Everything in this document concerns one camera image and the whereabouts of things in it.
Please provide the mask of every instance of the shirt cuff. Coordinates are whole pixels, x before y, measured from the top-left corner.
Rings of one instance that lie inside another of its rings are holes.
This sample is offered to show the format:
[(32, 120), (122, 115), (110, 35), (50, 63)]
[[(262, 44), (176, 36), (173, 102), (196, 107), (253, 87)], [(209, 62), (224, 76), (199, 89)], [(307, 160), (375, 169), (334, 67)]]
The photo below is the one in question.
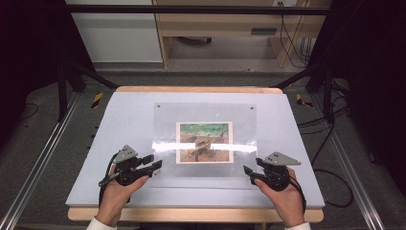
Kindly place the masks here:
[(107, 226), (98, 221), (95, 217), (93, 217), (92, 221), (90, 221), (89, 226), (87, 226), (86, 230), (117, 230), (117, 227)]
[(310, 224), (308, 222), (305, 222), (298, 226), (284, 228), (284, 230), (310, 230)]

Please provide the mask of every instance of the printed picture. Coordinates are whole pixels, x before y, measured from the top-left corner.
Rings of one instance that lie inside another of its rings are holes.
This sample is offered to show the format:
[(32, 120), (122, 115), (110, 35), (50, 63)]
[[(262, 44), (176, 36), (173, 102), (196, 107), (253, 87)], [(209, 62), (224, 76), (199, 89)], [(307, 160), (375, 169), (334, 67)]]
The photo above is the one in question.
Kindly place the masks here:
[(233, 163), (232, 123), (177, 123), (177, 164)]

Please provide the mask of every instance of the hand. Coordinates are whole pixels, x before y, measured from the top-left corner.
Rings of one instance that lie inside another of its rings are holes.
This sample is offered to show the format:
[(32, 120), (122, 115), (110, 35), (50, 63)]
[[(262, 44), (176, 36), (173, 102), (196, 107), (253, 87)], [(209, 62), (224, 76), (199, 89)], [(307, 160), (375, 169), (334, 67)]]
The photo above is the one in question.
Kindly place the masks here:
[[(287, 169), (290, 176), (296, 179), (295, 172), (292, 169)], [(260, 179), (255, 179), (255, 183), (260, 191), (274, 203), (275, 209), (283, 220), (285, 227), (294, 227), (305, 222), (302, 197), (292, 185), (289, 184), (283, 191), (276, 192)]]
[(120, 220), (122, 209), (128, 199), (135, 191), (143, 187), (147, 181), (147, 175), (127, 186), (120, 185), (116, 180), (110, 181), (104, 190), (103, 199), (96, 219), (107, 226), (115, 227)]

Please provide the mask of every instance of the black strap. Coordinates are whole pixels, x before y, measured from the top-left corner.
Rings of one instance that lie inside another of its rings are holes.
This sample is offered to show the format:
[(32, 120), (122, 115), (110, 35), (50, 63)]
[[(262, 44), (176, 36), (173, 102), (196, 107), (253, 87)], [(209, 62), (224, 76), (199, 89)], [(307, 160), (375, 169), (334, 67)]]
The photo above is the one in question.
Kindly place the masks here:
[[(117, 154), (118, 154), (118, 153), (114, 154), (113, 157), (111, 157), (110, 162), (108, 163), (108, 166), (107, 166), (107, 170), (106, 170), (106, 172), (105, 172), (104, 179), (110, 175), (111, 165), (113, 164), (113, 161), (114, 161), (114, 159), (116, 158)], [(105, 188), (107, 187), (107, 184), (108, 184), (108, 183), (106, 183), (106, 184), (104, 184), (104, 185), (101, 186), (101, 190), (100, 190), (100, 192), (99, 192), (99, 207), (100, 207), (101, 204), (102, 204), (102, 197), (103, 197), (103, 195), (104, 195), (104, 191), (105, 191)]]

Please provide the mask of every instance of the person's right hand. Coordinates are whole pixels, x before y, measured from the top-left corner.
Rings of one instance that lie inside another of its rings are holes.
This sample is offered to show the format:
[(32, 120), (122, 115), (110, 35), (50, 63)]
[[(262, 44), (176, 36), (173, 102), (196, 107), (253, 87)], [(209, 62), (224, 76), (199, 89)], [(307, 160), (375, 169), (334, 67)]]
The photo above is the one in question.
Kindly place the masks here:
[[(287, 169), (290, 176), (296, 179), (295, 172), (292, 169)], [(276, 192), (260, 179), (255, 179), (255, 183), (260, 191), (274, 203), (275, 209), (283, 220), (285, 227), (294, 227), (305, 222), (302, 197), (292, 185), (289, 184), (283, 191)]]

